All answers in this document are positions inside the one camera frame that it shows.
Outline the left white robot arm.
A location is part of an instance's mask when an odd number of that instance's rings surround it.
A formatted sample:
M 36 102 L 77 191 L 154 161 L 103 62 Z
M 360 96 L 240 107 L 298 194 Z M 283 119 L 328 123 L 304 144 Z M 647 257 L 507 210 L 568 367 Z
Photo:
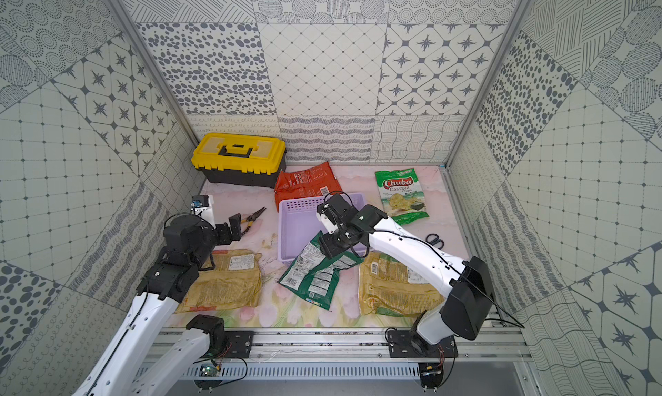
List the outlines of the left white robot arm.
M 204 271 L 213 270 L 213 251 L 241 239 L 241 215 L 215 225 L 205 209 L 178 213 L 164 225 L 165 246 L 143 276 L 128 315 L 77 395 L 165 395 L 197 361 L 226 354 L 230 340 L 221 318 L 198 315 L 146 373 L 143 364 L 161 329 Z

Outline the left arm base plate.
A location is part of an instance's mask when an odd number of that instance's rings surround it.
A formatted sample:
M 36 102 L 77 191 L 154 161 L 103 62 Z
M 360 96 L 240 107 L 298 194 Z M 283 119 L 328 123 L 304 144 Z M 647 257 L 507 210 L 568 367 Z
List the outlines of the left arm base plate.
M 226 331 L 222 358 L 250 358 L 254 335 L 254 331 L 248 330 Z

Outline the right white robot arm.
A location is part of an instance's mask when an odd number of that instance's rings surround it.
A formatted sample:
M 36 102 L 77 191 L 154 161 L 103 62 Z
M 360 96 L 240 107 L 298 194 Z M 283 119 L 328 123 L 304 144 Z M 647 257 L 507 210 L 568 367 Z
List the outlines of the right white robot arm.
M 444 298 L 443 303 L 417 317 L 405 344 L 399 344 L 395 337 L 387 340 L 406 349 L 409 356 L 431 356 L 454 337 L 475 340 L 493 307 L 509 318 L 509 324 L 524 327 L 498 305 L 488 266 L 480 258 L 464 260 L 449 255 L 407 232 L 384 211 L 372 205 L 359 210 L 340 194 L 317 205 L 317 219 L 325 228 L 321 251 L 326 258 L 362 244 L 368 251 L 398 260 Z

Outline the dark green snack bag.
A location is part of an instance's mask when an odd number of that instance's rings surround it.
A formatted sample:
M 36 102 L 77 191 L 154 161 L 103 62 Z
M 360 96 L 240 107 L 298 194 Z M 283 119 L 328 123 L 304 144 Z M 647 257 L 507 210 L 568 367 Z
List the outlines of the dark green snack bag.
M 280 277 L 278 284 L 310 304 L 329 310 L 340 273 L 361 263 L 364 259 L 345 251 L 327 258 L 321 250 L 322 232 L 306 244 L 297 258 Z

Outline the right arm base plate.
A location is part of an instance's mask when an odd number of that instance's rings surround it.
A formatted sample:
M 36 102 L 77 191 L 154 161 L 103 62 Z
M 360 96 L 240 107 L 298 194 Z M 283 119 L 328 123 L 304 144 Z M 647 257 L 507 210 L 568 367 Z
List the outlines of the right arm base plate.
M 397 330 L 388 328 L 384 332 L 384 338 L 389 348 L 391 358 L 434 358 L 440 355 L 445 358 L 458 356 L 455 337 L 446 337 L 439 344 L 427 344 L 422 339 L 413 339 L 413 332 L 408 330 Z

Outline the red chip bag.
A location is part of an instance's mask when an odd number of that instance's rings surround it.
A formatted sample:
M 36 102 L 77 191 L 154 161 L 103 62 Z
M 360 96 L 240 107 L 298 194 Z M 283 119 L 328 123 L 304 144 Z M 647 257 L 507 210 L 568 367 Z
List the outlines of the red chip bag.
M 281 201 L 325 196 L 341 191 L 329 162 L 308 170 L 281 172 L 274 189 L 277 210 Z

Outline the gold chip bag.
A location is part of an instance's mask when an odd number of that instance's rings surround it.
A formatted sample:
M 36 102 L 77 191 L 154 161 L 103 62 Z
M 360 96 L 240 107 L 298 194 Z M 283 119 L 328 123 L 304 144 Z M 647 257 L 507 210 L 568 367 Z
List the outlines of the gold chip bag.
M 262 254 L 250 250 L 212 252 L 213 270 L 202 271 L 175 313 L 226 311 L 258 306 Z
M 414 270 L 380 252 L 371 252 L 360 265 L 358 295 L 362 315 L 415 318 L 445 301 Z

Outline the green Chuba chip bag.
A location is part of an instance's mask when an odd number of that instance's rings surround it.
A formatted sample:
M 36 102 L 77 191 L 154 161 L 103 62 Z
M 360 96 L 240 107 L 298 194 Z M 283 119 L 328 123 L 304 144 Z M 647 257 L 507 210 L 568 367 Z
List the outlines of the green Chuba chip bag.
M 422 185 L 414 168 L 376 171 L 375 177 L 383 210 L 398 225 L 409 225 L 429 217 Z

